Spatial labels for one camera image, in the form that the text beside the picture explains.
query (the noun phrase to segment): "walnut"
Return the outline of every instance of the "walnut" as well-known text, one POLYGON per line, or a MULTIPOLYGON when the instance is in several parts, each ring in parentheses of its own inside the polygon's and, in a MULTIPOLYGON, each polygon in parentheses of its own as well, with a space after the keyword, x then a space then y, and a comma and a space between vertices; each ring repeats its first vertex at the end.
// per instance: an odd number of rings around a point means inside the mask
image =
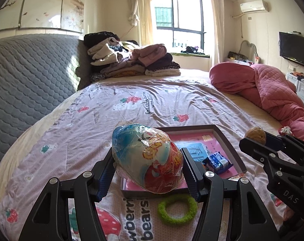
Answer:
POLYGON ((254 141, 257 141, 258 143, 265 145, 266 144, 266 133, 265 131, 260 127, 254 127, 252 129, 249 129, 245 137, 251 138, 254 141))

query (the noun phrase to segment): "television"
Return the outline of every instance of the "television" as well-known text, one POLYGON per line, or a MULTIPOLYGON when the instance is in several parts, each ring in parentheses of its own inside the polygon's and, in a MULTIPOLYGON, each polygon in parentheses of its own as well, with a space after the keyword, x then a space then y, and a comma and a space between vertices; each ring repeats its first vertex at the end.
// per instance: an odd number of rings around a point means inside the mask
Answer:
POLYGON ((279 32, 280 56, 304 66, 304 37, 279 32))

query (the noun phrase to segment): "wall outlet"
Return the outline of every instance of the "wall outlet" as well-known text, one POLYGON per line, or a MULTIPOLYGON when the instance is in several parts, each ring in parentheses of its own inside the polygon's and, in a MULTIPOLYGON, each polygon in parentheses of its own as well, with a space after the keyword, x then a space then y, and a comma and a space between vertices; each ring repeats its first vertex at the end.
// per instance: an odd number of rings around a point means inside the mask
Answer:
POLYGON ((288 66, 288 69, 293 70, 293 71, 296 71, 296 68, 295 68, 294 66, 292 66, 292 65, 289 65, 289 66, 288 66))

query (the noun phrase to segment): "pink quilted blanket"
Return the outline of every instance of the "pink quilted blanket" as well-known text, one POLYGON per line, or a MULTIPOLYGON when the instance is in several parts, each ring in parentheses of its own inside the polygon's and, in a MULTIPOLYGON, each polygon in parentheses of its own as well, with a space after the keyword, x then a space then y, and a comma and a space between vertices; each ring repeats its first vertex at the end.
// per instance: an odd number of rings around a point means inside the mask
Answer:
POLYGON ((294 84, 279 69, 264 64, 249 67, 223 62, 213 66, 209 76, 218 90, 243 96, 304 140, 304 104, 296 95, 294 84))

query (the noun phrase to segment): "pink sweater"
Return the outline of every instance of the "pink sweater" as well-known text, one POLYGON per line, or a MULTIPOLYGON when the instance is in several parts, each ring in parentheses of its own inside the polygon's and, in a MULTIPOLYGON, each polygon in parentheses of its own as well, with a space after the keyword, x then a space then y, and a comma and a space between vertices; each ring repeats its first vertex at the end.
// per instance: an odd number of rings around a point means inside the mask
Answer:
POLYGON ((130 61, 139 60, 145 67, 161 59, 166 54, 166 48, 163 44, 153 44, 134 49, 130 61))

